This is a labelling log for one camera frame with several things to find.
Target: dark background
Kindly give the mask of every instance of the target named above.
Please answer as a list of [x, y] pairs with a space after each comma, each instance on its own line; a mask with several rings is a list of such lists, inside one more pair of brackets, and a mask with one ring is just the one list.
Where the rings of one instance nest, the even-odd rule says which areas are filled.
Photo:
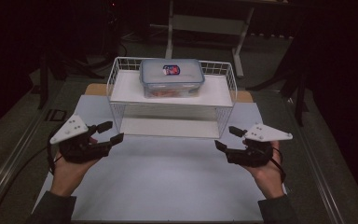
[[[107, 23], [118, 20], [147, 36], [149, 23], [166, 24], [168, 17], [168, 1], [86, 2], [0, 1], [0, 118], [33, 87], [28, 75], [39, 67], [47, 39], [84, 61], [86, 54], [105, 54], [117, 47], [118, 39], [111, 45], [101, 41], [111, 28]], [[220, 10], [219, 1], [198, 2], [208, 9], [202, 13]], [[112, 3], [114, 13], [108, 8]], [[358, 1], [296, 3], [311, 3], [313, 10], [305, 14], [298, 7], [257, 7], [250, 31], [266, 38], [296, 36], [276, 76], [293, 67], [306, 68], [307, 87], [358, 183]], [[182, 8], [201, 13], [188, 5]], [[242, 15], [236, 5], [232, 12]]]

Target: shelf top tier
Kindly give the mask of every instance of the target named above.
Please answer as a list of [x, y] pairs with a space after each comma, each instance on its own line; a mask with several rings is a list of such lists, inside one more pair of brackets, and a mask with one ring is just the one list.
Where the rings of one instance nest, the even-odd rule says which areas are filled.
[[136, 70], [120, 70], [110, 103], [234, 106], [225, 76], [205, 75], [205, 82], [200, 87], [199, 94], [186, 98], [146, 98], [139, 76], [140, 73]]

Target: forearm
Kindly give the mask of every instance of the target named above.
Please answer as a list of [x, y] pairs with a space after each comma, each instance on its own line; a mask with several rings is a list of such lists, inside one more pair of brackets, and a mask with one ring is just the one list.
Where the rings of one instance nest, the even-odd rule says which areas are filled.
[[266, 199], [258, 202], [261, 215], [266, 224], [295, 224], [299, 223], [295, 210], [287, 195], [279, 198]]
[[49, 191], [43, 195], [26, 224], [62, 224], [70, 223], [74, 212], [76, 197], [60, 197]]

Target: person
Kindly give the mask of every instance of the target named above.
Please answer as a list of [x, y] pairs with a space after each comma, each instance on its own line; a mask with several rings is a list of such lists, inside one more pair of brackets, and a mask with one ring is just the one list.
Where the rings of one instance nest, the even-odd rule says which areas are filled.
[[[281, 164], [279, 142], [271, 142], [276, 148], [273, 159]], [[46, 191], [26, 224], [62, 224], [70, 223], [75, 208], [76, 197], [72, 193], [80, 185], [84, 175], [98, 160], [85, 163], [71, 163], [61, 158], [56, 161], [55, 175], [50, 191]], [[296, 212], [283, 191], [281, 170], [271, 161], [261, 167], [242, 166], [249, 171], [266, 200], [258, 202], [263, 220], [267, 224], [298, 223]]]

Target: clear plastic food container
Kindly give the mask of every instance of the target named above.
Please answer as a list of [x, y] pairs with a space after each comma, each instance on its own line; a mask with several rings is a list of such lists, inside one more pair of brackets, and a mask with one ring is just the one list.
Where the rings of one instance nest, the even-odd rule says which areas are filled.
[[144, 59], [140, 79], [145, 97], [194, 97], [205, 77], [195, 59]]

